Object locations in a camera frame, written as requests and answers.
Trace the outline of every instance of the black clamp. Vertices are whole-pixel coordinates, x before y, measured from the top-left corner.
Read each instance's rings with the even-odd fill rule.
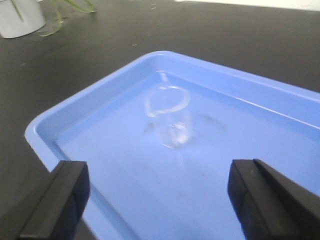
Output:
[[[228,194],[247,240],[320,240],[320,197],[263,161],[233,160]]]
[[[72,240],[89,195],[87,164],[60,161],[43,183],[0,218],[0,240]]]

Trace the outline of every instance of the white pot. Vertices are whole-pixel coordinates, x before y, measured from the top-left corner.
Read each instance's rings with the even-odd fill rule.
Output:
[[[30,34],[45,25],[37,0],[14,0],[22,19],[10,0],[0,0],[0,34],[5,39]]]

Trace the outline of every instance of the clear glass cup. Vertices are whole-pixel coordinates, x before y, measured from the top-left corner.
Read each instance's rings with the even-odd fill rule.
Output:
[[[189,103],[190,93],[174,85],[158,86],[145,98],[145,112],[161,143],[168,148],[178,148],[191,138]]]

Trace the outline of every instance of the blue tray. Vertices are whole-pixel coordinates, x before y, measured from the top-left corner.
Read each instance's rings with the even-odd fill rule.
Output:
[[[191,94],[194,137],[179,150],[159,143],[144,111],[164,78]],[[25,137],[49,170],[87,161],[84,219],[100,240],[244,240],[232,159],[262,159],[320,195],[319,93],[168,51],[45,111]]]

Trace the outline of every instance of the table surface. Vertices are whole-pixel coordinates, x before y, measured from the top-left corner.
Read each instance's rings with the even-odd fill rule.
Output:
[[[93,2],[98,12],[71,11],[52,36],[0,38],[0,216],[48,175],[25,140],[28,123],[143,54],[173,51],[320,92],[320,12]],[[95,238],[80,222],[75,239]]]

